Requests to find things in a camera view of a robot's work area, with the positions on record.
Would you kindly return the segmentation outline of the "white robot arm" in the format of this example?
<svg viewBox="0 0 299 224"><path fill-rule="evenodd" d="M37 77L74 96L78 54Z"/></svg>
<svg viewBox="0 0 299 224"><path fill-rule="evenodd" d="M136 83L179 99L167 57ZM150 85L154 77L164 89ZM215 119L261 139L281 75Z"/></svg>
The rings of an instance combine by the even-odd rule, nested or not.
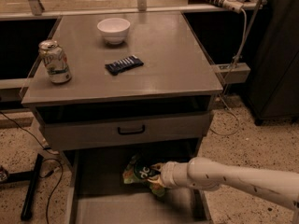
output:
<svg viewBox="0 0 299 224"><path fill-rule="evenodd" d="M189 162L160 162L150 168L158 172L156 176L149 178L151 183L168 189L207 191L226 185L292 210L292 224L298 224L297 173L225 165L202 157L192 158Z"/></svg>

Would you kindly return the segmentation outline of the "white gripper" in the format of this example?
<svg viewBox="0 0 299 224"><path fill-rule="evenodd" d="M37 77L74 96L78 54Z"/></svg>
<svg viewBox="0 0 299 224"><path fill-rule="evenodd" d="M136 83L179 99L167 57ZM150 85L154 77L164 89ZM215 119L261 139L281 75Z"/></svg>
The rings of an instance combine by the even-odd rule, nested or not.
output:
<svg viewBox="0 0 299 224"><path fill-rule="evenodd" d="M150 168L161 172L160 176L150 177L150 183L164 185L166 188L187 188L190 184L187 172L188 164L186 162L158 162L152 164Z"/></svg>

